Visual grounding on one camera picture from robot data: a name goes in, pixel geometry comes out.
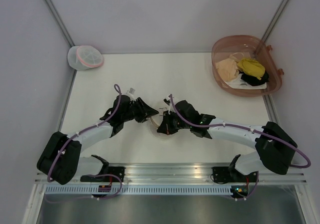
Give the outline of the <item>beige round mesh laundry bag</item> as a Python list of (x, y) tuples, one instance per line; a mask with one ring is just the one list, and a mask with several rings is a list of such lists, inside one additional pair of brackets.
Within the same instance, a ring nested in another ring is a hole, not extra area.
[(162, 133), (158, 133), (157, 129), (159, 128), (160, 124), (163, 121), (163, 113), (164, 111), (167, 111), (169, 109), (169, 106), (164, 102), (164, 101), (158, 101), (155, 106), (154, 109), (156, 109), (159, 114), (152, 116), (149, 119), (149, 131), (150, 133), (158, 138), (161, 139), (162, 141), (167, 141), (169, 139), (173, 138), (173, 135), (167, 135), (167, 134), (162, 134)]

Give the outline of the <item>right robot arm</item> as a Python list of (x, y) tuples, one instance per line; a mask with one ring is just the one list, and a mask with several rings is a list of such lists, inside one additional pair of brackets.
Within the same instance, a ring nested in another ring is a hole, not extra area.
[(233, 158), (228, 169), (231, 180), (240, 181), (252, 172), (265, 169), (279, 175), (287, 174), (297, 144), (278, 124), (269, 121), (264, 126), (241, 126), (214, 115), (200, 114), (186, 100), (174, 105), (168, 99), (164, 102), (168, 109), (163, 112), (158, 133), (173, 135), (187, 129), (199, 138), (227, 140), (254, 150)]

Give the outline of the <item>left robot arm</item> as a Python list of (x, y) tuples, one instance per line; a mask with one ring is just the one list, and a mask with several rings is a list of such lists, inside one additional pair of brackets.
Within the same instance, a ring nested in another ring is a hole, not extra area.
[(97, 155), (81, 157), (81, 153), (117, 135), (126, 122), (134, 120), (144, 123), (158, 113), (141, 98), (133, 100), (128, 95), (118, 95), (113, 106), (92, 126), (69, 135), (60, 131), (53, 133), (36, 167), (47, 175), (49, 182), (56, 181), (61, 185), (67, 184), (76, 175), (103, 182), (109, 176), (109, 163)]

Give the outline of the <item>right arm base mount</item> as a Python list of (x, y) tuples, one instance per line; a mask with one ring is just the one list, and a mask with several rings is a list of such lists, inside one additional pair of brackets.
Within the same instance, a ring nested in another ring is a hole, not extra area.
[(236, 155), (229, 166), (216, 166), (212, 167), (210, 175), (211, 180), (216, 184), (228, 183), (254, 183), (258, 179), (258, 173), (252, 172), (248, 175), (243, 175), (235, 169), (236, 161), (241, 155)]

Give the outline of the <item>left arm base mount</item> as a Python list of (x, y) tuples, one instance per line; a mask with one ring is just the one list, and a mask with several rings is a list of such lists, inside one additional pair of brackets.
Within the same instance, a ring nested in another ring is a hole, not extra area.
[(81, 182), (123, 182), (124, 166), (110, 166), (109, 162), (97, 155), (81, 157), (76, 176)]

